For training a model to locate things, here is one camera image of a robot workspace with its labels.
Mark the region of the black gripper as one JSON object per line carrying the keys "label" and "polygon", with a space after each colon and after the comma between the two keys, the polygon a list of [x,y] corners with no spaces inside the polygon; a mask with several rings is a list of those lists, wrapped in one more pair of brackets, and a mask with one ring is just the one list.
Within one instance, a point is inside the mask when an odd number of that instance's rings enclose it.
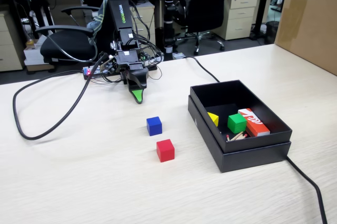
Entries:
{"label": "black gripper", "polygon": [[127,72],[129,92],[137,104],[143,102],[143,92],[147,88],[148,69],[144,68],[136,50],[119,51],[116,56],[116,72]]}

